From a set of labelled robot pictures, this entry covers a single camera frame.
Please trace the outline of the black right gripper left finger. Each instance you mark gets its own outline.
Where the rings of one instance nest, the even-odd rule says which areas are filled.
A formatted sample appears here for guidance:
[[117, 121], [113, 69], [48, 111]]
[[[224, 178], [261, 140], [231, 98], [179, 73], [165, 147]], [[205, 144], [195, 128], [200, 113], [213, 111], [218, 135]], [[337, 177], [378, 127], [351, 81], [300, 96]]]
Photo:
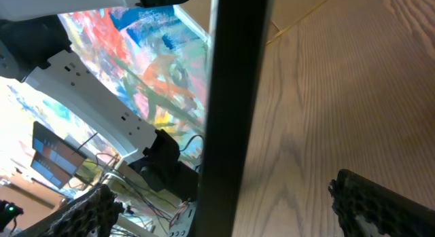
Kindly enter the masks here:
[[100, 184], [15, 237], [109, 237], [123, 212], [116, 194]]

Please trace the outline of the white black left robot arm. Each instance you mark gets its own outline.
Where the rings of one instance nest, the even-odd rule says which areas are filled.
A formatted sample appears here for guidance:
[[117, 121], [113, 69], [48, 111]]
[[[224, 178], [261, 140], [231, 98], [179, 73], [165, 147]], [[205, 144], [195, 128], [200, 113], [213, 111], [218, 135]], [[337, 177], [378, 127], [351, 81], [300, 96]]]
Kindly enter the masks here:
[[134, 114], [72, 51], [59, 15], [105, 7], [155, 7], [188, 0], [1, 0], [1, 76], [51, 96], [103, 135], [155, 191], [193, 200], [198, 173], [165, 131]]

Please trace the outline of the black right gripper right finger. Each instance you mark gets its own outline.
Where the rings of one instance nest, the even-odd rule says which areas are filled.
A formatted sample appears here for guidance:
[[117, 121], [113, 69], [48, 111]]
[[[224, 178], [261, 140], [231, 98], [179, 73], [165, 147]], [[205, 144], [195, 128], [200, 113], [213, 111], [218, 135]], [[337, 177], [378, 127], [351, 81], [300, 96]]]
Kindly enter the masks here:
[[434, 235], [432, 209], [350, 170], [340, 170], [328, 191], [345, 237]]

